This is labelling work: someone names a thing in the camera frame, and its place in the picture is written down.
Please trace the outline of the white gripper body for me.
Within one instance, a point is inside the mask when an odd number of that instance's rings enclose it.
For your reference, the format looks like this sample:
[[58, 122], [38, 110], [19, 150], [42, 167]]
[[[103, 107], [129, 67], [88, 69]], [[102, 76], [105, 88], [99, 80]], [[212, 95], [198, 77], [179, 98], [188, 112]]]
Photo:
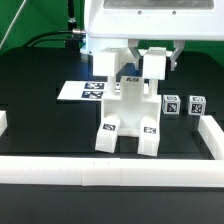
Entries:
[[224, 40], [224, 0], [85, 0], [94, 38]]

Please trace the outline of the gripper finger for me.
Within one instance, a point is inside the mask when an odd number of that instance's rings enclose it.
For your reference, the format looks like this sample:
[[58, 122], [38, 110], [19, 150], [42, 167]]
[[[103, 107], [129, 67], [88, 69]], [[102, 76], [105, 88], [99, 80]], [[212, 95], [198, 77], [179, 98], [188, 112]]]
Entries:
[[185, 47], [185, 41], [184, 40], [175, 40], [173, 42], [174, 44], [174, 51], [170, 56], [170, 62], [171, 62], [171, 70], [174, 71], [176, 66], [177, 66], [177, 58], [180, 56], [182, 51], [184, 50]]
[[141, 59], [141, 53], [138, 49], [138, 40], [134, 40], [134, 39], [129, 39], [128, 40], [128, 47], [129, 50], [132, 54], [132, 56], [134, 57], [134, 64], [135, 64], [135, 69], [138, 70], [139, 69], [139, 63], [140, 63], [140, 59]]

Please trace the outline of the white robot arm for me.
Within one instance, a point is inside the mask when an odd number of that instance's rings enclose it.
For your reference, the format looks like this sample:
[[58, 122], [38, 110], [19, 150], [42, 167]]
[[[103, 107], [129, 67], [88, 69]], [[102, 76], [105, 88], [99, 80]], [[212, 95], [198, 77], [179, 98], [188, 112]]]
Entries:
[[224, 0], [85, 0], [88, 53], [126, 40], [172, 40], [176, 59], [186, 41], [224, 41]]

